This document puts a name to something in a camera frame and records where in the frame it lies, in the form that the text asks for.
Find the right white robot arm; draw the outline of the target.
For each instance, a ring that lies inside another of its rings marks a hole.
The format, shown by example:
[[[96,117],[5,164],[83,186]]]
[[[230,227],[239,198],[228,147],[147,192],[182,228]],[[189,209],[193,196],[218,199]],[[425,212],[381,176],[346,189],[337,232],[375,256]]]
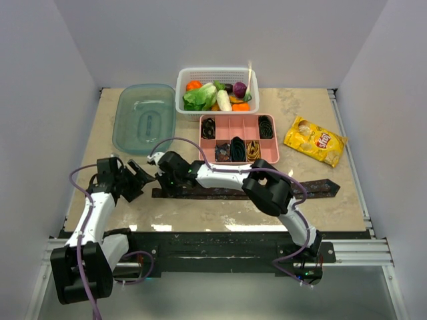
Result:
[[[322,236],[300,211],[308,198],[294,178],[258,159],[247,165],[214,165],[206,160],[188,163],[174,151],[157,152],[148,163],[157,169],[162,189],[173,195],[179,189],[230,189],[243,192],[258,210],[277,217],[286,227],[301,260],[313,261],[321,253]]]

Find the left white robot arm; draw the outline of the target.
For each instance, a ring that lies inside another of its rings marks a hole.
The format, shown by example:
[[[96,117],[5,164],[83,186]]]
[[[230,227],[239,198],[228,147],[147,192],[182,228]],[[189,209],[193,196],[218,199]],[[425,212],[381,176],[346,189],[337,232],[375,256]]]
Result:
[[[120,198],[132,202],[155,179],[135,161],[118,157],[97,160],[96,174],[84,189],[85,205],[75,231],[63,247],[52,251],[50,262],[61,304],[96,301],[111,295],[113,270],[119,260],[132,261],[138,245],[130,229],[107,231]]]

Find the dark patterned necktie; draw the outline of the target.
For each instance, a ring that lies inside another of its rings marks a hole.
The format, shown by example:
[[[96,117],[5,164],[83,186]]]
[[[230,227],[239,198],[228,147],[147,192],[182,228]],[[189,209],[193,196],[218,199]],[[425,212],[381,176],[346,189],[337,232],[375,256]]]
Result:
[[[308,193],[308,199],[320,199],[335,197],[340,186],[329,179],[301,182]],[[249,197],[243,191],[226,188],[195,187],[194,189],[181,188],[168,195],[160,188],[153,188],[152,198],[158,199],[199,199],[199,200],[248,200]]]

